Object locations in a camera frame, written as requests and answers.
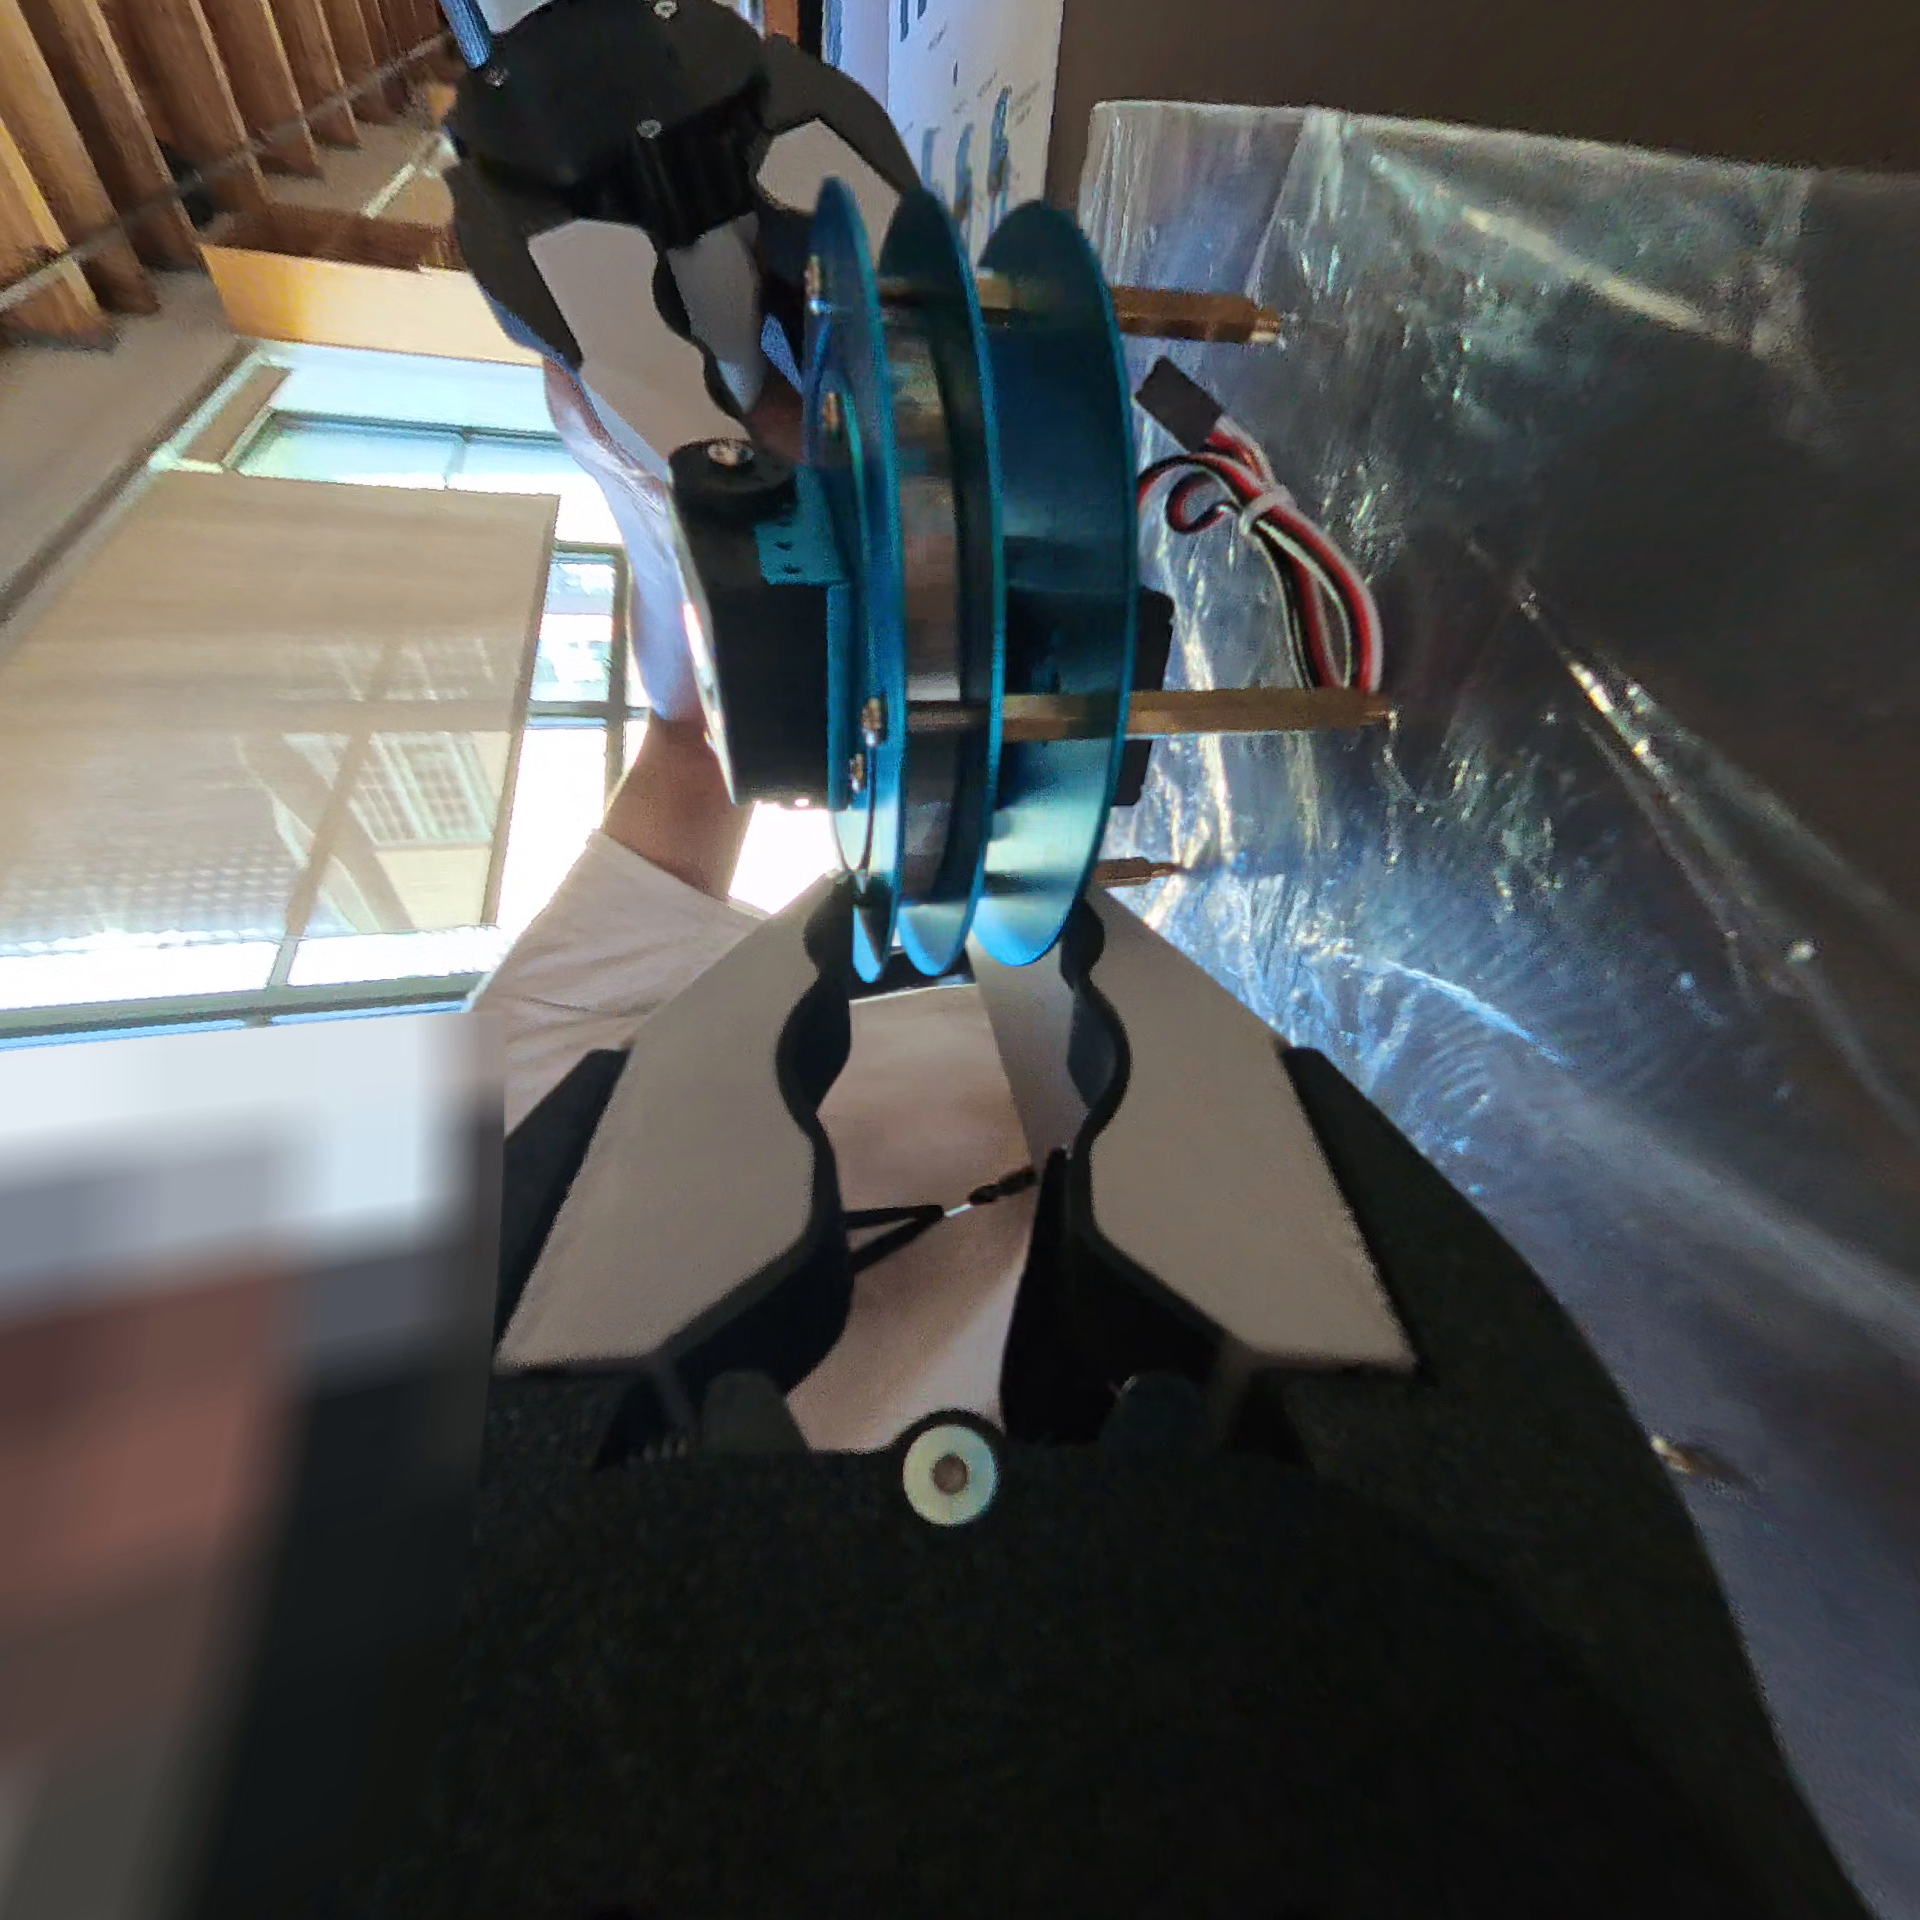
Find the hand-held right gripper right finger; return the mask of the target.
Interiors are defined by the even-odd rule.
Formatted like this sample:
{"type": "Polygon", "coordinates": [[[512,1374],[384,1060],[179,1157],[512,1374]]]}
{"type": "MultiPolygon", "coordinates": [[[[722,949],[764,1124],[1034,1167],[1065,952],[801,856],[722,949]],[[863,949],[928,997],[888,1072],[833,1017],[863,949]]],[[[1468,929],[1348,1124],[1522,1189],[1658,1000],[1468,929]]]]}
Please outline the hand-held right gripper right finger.
{"type": "Polygon", "coordinates": [[[1411,1374],[1280,1034],[1130,905],[1085,910],[1060,958],[1098,1242],[1257,1366],[1411,1374]]]}

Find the person's left forearm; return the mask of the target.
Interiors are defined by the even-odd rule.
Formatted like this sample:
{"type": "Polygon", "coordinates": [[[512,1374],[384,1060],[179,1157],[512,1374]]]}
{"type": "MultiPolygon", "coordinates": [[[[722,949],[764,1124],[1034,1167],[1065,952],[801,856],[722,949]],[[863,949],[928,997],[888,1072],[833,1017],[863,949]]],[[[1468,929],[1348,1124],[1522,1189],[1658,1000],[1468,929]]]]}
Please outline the person's left forearm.
{"type": "Polygon", "coordinates": [[[698,894],[729,900],[752,805],[736,802],[698,717],[652,712],[604,820],[604,834],[698,894]]]}

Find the black chest harness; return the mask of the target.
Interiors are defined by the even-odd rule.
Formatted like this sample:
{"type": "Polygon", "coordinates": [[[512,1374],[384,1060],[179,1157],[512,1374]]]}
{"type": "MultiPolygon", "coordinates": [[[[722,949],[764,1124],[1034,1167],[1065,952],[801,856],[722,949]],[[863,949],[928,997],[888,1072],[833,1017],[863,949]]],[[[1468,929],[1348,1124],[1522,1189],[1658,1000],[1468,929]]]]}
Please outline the black chest harness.
{"type": "Polygon", "coordinates": [[[936,1226],[991,1208],[999,1202],[1034,1192],[1040,1172],[1034,1166],[1013,1167],[968,1192],[956,1205],[867,1206],[843,1214],[848,1231],[848,1272],[863,1274],[933,1231],[936,1226]]]}

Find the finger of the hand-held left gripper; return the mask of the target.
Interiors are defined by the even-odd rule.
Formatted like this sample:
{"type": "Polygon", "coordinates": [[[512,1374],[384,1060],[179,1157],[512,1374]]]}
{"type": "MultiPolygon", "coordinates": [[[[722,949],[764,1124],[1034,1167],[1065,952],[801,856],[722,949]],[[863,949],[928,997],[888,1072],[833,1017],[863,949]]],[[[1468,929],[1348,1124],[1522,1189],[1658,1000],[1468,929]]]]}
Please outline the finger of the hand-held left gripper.
{"type": "Polygon", "coordinates": [[[791,425],[791,353],[768,329],[759,223],[720,223],[668,247],[663,266],[716,401],[751,429],[791,425]]]}
{"type": "Polygon", "coordinates": [[[631,646],[644,701],[668,725],[706,728],[700,664],[688,637],[688,593],[668,490],[609,432],[585,383],[544,358],[544,399],[568,452],[599,486],[626,550],[631,646]]]}

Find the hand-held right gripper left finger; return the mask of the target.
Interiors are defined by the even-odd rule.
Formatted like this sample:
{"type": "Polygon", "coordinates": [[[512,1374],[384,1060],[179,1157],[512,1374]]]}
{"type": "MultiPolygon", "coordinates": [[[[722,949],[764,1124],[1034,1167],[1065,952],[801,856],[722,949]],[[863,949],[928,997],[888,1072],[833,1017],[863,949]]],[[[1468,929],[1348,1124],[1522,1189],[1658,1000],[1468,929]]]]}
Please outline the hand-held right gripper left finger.
{"type": "Polygon", "coordinates": [[[852,903],[818,880],[637,1025],[500,1372],[821,1366],[852,1294],[821,1118],[851,1053],[852,903]]]}

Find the beige roller shade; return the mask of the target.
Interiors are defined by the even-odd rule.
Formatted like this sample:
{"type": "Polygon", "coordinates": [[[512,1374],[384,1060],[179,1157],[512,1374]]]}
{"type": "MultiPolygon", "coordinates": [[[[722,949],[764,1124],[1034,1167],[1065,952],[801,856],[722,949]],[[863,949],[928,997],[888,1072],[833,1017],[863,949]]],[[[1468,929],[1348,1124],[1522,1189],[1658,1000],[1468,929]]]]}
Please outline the beige roller shade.
{"type": "Polygon", "coordinates": [[[559,517],[151,480],[5,655],[5,961],[491,921],[559,517]]]}

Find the teal round robot base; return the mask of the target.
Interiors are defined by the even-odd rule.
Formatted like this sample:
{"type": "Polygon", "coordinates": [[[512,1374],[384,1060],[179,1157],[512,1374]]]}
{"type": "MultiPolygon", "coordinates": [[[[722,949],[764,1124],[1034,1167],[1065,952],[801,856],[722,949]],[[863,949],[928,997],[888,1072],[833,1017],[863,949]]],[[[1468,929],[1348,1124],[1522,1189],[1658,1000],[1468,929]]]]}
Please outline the teal round robot base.
{"type": "Polygon", "coordinates": [[[851,967],[1018,968],[1060,942],[1130,757],[1161,736],[1386,720],[1357,569],[1216,418],[1140,466],[1120,336],[1279,319],[1111,286],[1060,209],[1015,209],[984,263],[930,191],[883,234],[827,180],[804,255],[801,455],[842,582],[829,600],[827,802],[852,882],[851,967]],[[1171,605],[1140,512],[1189,481],[1280,576],[1299,686],[1161,690],[1171,605]]]}

